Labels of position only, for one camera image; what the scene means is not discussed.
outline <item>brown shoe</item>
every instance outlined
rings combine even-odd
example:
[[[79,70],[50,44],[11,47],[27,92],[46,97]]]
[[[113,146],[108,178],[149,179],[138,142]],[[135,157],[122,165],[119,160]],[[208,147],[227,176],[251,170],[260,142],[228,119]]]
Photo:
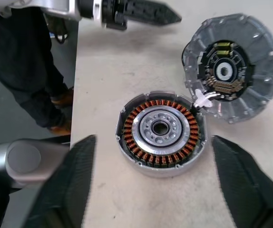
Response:
[[[71,120],[67,120],[62,126],[49,128],[52,134],[63,136],[71,134]]]
[[[51,101],[57,108],[65,108],[73,105],[74,87],[68,89],[67,92],[57,98],[52,97]]]

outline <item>center hole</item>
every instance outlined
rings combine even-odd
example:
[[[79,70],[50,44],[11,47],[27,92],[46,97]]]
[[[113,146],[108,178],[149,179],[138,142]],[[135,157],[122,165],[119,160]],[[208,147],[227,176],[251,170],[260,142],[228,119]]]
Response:
[[[168,132],[168,125],[164,122],[158,122],[154,125],[152,130],[157,135],[164,135]]]
[[[221,74],[226,76],[228,74],[228,69],[226,67],[221,68]]]

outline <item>gray floor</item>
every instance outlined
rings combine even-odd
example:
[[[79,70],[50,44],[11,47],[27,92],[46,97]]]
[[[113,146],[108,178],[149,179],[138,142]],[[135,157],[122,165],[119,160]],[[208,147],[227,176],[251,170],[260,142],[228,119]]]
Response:
[[[78,23],[67,24],[69,38],[60,45],[52,41],[54,62],[63,74],[68,87],[74,85]],[[34,120],[18,106],[13,96],[0,83],[0,143],[19,138],[42,139],[53,137],[46,129],[38,127]],[[30,186],[10,195],[10,202],[2,228],[19,228],[23,218],[37,195],[39,187]]]
[[[63,74],[68,87],[74,85],[78,23],[68,23],[69,38],[60,45],[52,41],[54,62]],[[16,104],[10,92],[0,83],[0,143],[19,138],[42,139],[53,137],[46,129],[40,128],[35,121]]]

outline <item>gray plastic housing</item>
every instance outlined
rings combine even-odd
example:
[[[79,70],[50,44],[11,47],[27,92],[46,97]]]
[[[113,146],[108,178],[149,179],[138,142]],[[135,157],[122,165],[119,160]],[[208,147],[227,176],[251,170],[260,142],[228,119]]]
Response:
[[[255,117],[273,98],[273,36],[264,24],[244,14],[204,21],[182,54],[185,86],[194,101],[197,99],[196,89],[205,92],[202,81],[197,77],[198,57],[209,45],[220,40],[240,45],[251,64],[255,65],[253,84],[239,98],[227,102],[213,100],[213,107],[204,108],[204,112],[234,124]]]

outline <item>person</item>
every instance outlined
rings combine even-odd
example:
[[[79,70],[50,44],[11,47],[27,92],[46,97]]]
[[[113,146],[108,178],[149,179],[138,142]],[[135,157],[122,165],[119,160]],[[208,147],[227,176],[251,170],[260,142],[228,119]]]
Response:
[[[53,134],[71,133],[61,109],[73,104],[73,89],[53,63],[51,40],[39,8],[12,9],[0,16],[0,82],[16,102]]]

